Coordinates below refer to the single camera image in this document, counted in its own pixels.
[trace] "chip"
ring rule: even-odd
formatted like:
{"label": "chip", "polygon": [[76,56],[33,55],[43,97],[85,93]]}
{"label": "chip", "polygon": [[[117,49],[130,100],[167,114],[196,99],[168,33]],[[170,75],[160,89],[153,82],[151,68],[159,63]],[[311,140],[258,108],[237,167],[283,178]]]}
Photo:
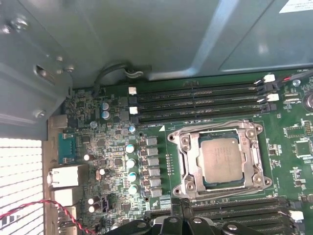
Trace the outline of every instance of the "chip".
{"label": "chip", "polygon": [[270,149],[269,150],[270,155],[276,155],[276,150],[275,149]]}
{"label": "chip", "polygon": [[228,183],[243,178],[242,157],[236,138],[201,142],[198,165],[208,183]]}
{"label": "chip", "polygon": [[114,165],[115,166],[123,165],[123,160],[121,158],[115,158],[114,159]]}
{"label": "chip", "polygon": [[131,208],[132,208],[132,205],[130,203],[122,204],[122,211],[124,211],[124,212],[130,211]]}
{"label": "chip", "polygon": [[310,141],[296,141],[295,142],[295,151],[297,157],[309,157],[311,156],[311,142]]}
{"label": "chip", "polygon": [[110,185],[109,184],[103,184],[102,189],[103,190],[110,190]]}
{"label": "chip", "polygon": [[90,143],[90,136],[82,136],[82,141],[83,141],[83,144]]}

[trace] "cpu socket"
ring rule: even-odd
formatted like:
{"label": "cpu socket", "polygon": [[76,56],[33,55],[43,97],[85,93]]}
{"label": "cpu socket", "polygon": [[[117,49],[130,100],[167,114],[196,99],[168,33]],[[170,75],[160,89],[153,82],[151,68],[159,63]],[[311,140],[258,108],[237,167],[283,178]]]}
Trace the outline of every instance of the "cpu socket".
{"label": "cpu socket", "polygon": [[253,194],[272,185],[263,175],[257,135],[248,120],[183,127],[168,135],[177,144],[181,183],[173,194],[192,201]]}

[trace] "motherboard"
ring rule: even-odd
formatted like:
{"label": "motherboard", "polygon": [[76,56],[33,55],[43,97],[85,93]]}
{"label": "motherboard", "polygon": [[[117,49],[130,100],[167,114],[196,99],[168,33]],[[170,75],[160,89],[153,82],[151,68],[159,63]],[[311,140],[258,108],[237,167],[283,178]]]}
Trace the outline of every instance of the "motherboard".
{"label": "motherboard", "polygon": [[79,218],[107,232],[177,197],[217,226],[312,234],[313,77],[291,79],[306,71],[74,90],[59,164],[89,165]]}

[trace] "green circuit board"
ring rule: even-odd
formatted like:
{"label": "green circuit board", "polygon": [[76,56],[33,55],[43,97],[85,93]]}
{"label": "green circuit board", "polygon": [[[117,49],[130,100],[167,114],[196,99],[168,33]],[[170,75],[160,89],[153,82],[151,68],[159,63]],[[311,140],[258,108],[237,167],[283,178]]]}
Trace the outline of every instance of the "green circuit board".
{"label": "green circuit board", "polygon": [[[289,76],[303,70],[276,71],[276,77]],[[129,114],[129,86],[136,87],[137,92],[153,92],[161,89],[177,89],[197,85],[214,85],[217,83],[255,81],[267,72],[202,77],[158,82],[141,82],[132,85],[102,87],[99,97],[92,98],[92,90],[77,89],[73,97],[64,103],[64,113],[76,126],[65,130],[76,137],[77,162],[89,164],[89,181],[84,185],[82,202],[82,220],[92,227],[99,218],[105,218],[103,230],[109,231],[113,224],[124,224],[136,218],[142,218],[145,211],[170,208],[173,188],[181,181],[179,155],[177,146],[167,140],[167,136],[185,126],[220,123],[230,120],[248,119],[263,126],[264,131],[258,135],[264,175],[270,177],[273,184],[259,193],[238,195],[230,198],[208,200],[199,204],[246,200],[253,198],[282,196],[289,200],[301,201],[313,193],[313,113],[308,112],[302,103],[305,94],[313,89],[313,77],[301,81],[300,86],[286,83],[279,91],[279,100],[274,103],[277,110],[257,115],[234,115],[229,117],[206,118],[203,120],[183,121],[166,124],[154,124],[137,127]],[[101,118],[101,104],[109,104],[110,118]],[[135,126],[133,133],[130,126]],[[153,146],[145,146],[147,138],[156,138]],[[134,146],[134,152],[127,153],[127,145]],[[144,194],[140,175],[145,166],[141,162],[140,151],[145,148],[157,148],[159,160],[162,196],[152,197]],[[93,154],[95,159],[84,161],[85,154]],[[135,167],[128,169],[126,162],[134,159]],[[107,175],[99,175],[99,169],[107,168]],[[132,183],[128,180],[130,172],[138,176]],[[138,193],[129,194],[129,187],[136,185]],[[87,200],[94,195],[110,196],[109,211],[88,211]],[[302,202],[305,232],[312,234],[313,202]]]}

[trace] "sticker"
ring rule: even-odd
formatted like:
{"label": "sticker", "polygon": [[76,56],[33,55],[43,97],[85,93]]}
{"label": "sticker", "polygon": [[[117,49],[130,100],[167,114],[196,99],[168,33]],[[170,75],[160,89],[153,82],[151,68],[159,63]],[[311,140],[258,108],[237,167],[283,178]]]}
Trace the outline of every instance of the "sticker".
{"label": "sticker", "polygon": [[313,10],[313,0],[289,0],[279,13]]}

